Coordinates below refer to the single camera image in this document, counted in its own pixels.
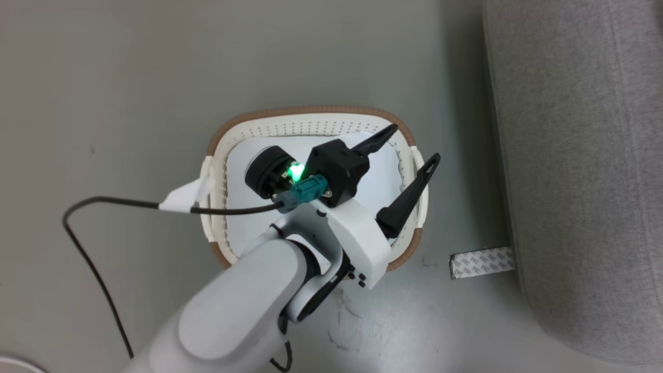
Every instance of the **floor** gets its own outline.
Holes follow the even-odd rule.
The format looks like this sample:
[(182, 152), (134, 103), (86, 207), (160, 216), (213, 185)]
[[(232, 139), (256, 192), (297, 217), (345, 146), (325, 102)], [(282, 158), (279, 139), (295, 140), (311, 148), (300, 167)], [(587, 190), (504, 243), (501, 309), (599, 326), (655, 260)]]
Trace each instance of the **floor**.
[[(291, 328), (293, 372), (621, 372), (544, 335), (514, 273), (449, 279), (450, 254), (508, 242), (485, 97), (480, 0), (0, 2), (0, 351), (120, 371), (65, 208), (163, 198), (237, 114), (352, 104), (395, 113), (442, 164), (412, 259)], [(191, 216), (96, 206), (73, 225), (136, 349), (219, 271)]]

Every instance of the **white sticker strip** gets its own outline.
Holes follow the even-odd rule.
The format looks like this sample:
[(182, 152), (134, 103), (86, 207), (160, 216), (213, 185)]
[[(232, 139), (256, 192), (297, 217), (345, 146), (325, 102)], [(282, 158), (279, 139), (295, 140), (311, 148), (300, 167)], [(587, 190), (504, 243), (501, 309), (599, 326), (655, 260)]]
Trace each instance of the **white sticker strip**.
[(188, 214), (191, 207), (207, 198), (213, 188), (214, 179), (201, 177), (168, 193), (166, 199), (159, 204), (159, 210)]
[(454, 254), (449, 259), (452, 279), (489, 275), (516, 269), (513, 250), (505, 246)]

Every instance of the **gray cushion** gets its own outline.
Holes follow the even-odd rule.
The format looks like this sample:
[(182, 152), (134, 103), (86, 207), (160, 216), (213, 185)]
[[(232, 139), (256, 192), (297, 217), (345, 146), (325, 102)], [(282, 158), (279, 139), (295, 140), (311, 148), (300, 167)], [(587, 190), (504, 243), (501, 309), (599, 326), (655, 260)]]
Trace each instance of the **gray cushion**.
[(663, 370), (663, 3), (489, 0), (522, 290), (586, 354)]

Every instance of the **cable connector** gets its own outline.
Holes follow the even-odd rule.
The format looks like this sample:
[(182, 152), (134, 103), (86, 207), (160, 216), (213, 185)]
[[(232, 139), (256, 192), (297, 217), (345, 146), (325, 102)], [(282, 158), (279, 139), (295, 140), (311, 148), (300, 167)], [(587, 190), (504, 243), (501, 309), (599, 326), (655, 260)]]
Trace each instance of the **cable connector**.
[(307, 179), (294, 183), (290, 190), (279, 193), (274, 202), (283, 202), (283, 207), (278, 208), (281, 214), (293, 211), (297, 206), (316, 200), (325, 193), (327, 179), (322, 175), (312, 175)]

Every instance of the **green led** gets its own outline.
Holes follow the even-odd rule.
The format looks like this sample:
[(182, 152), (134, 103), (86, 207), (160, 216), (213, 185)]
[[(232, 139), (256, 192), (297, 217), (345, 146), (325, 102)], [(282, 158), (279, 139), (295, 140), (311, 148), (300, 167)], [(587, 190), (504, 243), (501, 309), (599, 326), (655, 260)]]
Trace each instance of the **green led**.
[(297, 183), (304, 173), (304, 165), (301, 163), (295, 163), (292, 166), (288, 167), (288, 176), (292, 178), (294, 183)]

